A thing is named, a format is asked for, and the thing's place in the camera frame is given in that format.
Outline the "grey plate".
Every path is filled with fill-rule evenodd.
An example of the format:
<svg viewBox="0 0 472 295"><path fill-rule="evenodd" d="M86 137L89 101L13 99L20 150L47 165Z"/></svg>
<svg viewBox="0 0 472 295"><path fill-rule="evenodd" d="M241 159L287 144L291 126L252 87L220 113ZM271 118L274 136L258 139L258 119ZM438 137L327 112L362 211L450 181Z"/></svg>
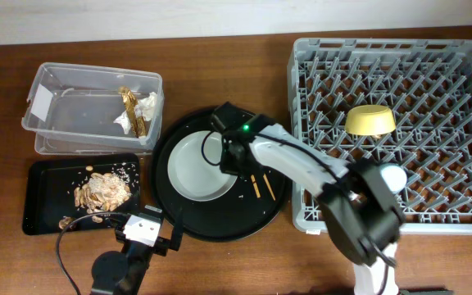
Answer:
<svg viewBox="0 0 472 295"><path fill-rule="evenodd" d="M183 197L197 202L208 202L226 194L237 177L224 174L218 166L208 164L220 161L221 134L207 130L191 133L172 148L167 163L167 174L172 187Z"/></svg>

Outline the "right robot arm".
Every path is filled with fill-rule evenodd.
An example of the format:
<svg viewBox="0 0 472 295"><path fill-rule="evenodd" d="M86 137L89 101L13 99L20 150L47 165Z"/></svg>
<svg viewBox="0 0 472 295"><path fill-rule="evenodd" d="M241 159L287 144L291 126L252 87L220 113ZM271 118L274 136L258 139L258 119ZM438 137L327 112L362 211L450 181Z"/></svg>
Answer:
<svg viewBox="0 0 472 295"><path fill-rule="evenodd" d="M406 217L396 195L406 185L388 179L405 173L400 166L327 156L268 116L246 118L229 102L215 108L210 124L221 136L222 173L244 178L268 167L312 195L334 246L353 264L354 293L401 292L395 254Z"/></svg>

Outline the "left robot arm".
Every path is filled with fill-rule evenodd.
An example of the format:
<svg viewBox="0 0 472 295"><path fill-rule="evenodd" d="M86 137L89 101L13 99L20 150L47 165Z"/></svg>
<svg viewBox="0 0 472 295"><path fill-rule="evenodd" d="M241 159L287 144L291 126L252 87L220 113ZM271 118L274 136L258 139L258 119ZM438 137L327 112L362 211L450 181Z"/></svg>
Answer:
<svg viewBox="0 0 472 295"><path fill-rule="evenodd" d="M159 235L163 210L146 205L136 213L112 214L116 241L123 244L118 251L100 255L93 263L92 295L136 294L143 282L153 256L166 256L169 250L178 251L184 226L183 211L179 210L170 238Z"/></svg>

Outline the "noodle food scraps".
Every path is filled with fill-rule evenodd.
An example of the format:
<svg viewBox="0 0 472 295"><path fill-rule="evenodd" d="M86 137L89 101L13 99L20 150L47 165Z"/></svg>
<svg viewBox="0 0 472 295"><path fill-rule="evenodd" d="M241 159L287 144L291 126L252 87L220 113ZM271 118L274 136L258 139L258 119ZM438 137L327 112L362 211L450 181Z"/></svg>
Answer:
<svg viewBox="0 0 472 295"><path fill-rule="evenodd" d="M79 215L95 212L129 212L129 199L139 190L138 164L122 161L110 166L87 165L76 169L76 179L62 190L68 207L58 221L58 229L64 229Z"/></svg>

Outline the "white tissue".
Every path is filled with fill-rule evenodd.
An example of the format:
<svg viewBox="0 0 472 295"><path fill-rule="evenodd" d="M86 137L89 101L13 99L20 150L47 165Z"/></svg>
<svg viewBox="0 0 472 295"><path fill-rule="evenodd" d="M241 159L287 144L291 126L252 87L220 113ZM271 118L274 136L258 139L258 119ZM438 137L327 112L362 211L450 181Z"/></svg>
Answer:
<svg viewBox="0 0 472 295"><path fill-rule="evenodd" d="M149 96L138 100L138 105L143 113L143 120L150 122L154 117L154 113L157 105L157 94L150 92ZM114 123L122 127L124 134L129 134L131 130L131 124L128 119L126 111L123 111L116 119Z"/></svg>

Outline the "gold brown snack wrapper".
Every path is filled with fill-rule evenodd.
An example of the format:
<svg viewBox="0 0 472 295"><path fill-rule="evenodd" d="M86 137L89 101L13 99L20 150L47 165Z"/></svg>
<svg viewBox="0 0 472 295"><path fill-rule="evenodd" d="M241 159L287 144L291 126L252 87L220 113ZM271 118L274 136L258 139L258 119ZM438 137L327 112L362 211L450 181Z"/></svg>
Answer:
<svg viewBox="0 0 472 295"><path fill-rule="evenodd" d="M138 105L138 100L134 96L133 92L126 86L120 86L118 88L118 93L123 99L126 115L129 119L134 135L138 138L147 136L148 132L143 119L143 112Z"/></svg>

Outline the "yellow bowl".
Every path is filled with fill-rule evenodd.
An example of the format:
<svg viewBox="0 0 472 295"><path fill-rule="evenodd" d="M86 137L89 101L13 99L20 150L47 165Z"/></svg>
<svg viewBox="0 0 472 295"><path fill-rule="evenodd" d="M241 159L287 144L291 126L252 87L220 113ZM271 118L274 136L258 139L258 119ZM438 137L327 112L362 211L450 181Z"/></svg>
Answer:
<svg viewBox="0 0 472 295"><path fill-rule="evenodd" d="M345 131L359 136L378 136L396 129L392 110L382 105L353 107L348 113Z"/></svg>

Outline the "blue cup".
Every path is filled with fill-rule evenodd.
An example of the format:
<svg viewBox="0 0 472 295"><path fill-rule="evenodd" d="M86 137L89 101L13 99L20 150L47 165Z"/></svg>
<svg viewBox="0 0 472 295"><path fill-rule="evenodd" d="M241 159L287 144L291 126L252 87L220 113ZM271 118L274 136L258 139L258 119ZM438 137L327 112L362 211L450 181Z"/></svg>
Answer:
<svg viewBox="0 0 472 295"><path fill-rule="evenodd" d="M382 164L379 172L392 193L400 193L406 187L407 175L400 166L392 163Z"/></svg>

